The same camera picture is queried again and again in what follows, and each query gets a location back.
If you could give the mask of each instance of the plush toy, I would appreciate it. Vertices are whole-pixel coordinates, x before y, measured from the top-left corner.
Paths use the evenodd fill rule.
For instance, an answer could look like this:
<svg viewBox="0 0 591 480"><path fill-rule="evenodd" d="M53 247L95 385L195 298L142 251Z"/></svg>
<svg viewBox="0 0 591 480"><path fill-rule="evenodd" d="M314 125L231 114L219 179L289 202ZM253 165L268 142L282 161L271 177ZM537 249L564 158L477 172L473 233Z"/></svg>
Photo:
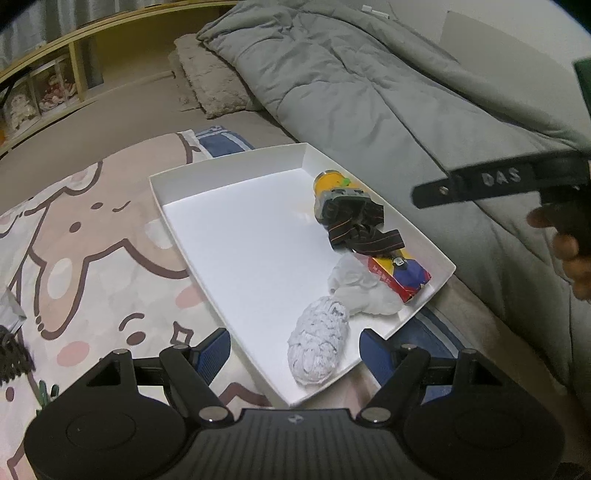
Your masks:
<svg viewBox="0 0 591 480"><path fill-rule="evenodd" d="M24 122L35 118L36 114L24 93L17 93L10 100L10 123L13 130L18 130Z"/></svg>

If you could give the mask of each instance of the green object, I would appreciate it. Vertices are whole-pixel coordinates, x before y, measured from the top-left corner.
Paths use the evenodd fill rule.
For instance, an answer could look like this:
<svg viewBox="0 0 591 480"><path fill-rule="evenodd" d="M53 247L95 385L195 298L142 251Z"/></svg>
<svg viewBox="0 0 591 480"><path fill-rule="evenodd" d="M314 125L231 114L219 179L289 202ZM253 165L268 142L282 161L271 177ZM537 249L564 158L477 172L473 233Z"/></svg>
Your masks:
<svg viewBox="0 0 591 480"><path fill-rule="evenodd" d="M41 408L49 405L49 395L47 395L47 384L43 380L39 380L39 392L41 393Z"/></svg>
<svg viewBox="0 0 591 480"><path fill-rule="evenodd" d="M577 60L574 62L573 67L579 79L579 86L585 105L587 105L587 111L591 116L591 58Z"/></svg>

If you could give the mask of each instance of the black device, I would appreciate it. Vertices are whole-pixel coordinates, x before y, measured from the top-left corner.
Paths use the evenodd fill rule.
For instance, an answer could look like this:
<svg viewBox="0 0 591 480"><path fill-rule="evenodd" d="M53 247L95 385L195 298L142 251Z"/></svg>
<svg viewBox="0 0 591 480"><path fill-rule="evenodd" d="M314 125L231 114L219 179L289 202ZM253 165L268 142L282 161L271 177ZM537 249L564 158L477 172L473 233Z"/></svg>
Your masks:
<svg viewBox="0 0 591 480"><path fill-rule="evenodd" d="M418 208L540 192L540 203L560 233L575 237L581 255L591 254L591 152L564 150L521 155L447 173L413 188Z"/></svg>
<svg viewBox="0 0 591 480"><path fill-rule="evenodd" d="M229 356L225 329L158 358L115 350L31 422L25 453L40 480L553 477L561 427L475 350L432 358L369 329L359 348L381 389L355 419L340 409L243 410L237 420L208 387ZM171 407L138 384L162 385ZM450 393L424 403L431 385Z"/></svg>

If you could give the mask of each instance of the gray sheet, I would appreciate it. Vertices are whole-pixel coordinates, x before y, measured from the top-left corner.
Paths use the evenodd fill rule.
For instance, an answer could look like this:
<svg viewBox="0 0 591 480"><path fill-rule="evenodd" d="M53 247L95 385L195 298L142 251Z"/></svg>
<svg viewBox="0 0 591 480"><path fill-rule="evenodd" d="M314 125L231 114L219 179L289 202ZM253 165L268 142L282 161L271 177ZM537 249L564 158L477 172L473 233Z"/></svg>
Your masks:
<svg viewBox="0 0 591 480"><path fill-rule="evenodd" d="M498 91L407 27L338 4L241 2L198 37L234 65L294 137L368 183L457 265L457 275L547 357L591 412L590 307L555 272L536 196L417 210L413 185L447 168L556 148L581 134Z"/></svg>

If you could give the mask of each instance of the white box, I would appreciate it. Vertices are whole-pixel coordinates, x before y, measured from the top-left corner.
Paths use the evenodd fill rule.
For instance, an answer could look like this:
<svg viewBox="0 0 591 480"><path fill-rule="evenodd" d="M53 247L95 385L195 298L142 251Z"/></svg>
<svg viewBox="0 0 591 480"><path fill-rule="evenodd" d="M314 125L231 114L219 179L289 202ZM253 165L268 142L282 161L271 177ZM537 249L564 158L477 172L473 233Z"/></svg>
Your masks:
<svg viewBox="0 0 591 480"><path fill-rule="evenodd" d="M384 205L384 229L400 230L408 251L432 278L396 315L351 318L337 371L323 385L303 387L289 370L287 339L303 310L328 295L327 279L339 259L313 212L314 178L331 169L363 185ZM274 406L297 406L345 375L361 361L364 328L390 337L455 270L383 198L308 144L226 155L153 175L150 182L192 274Z"/></svg>

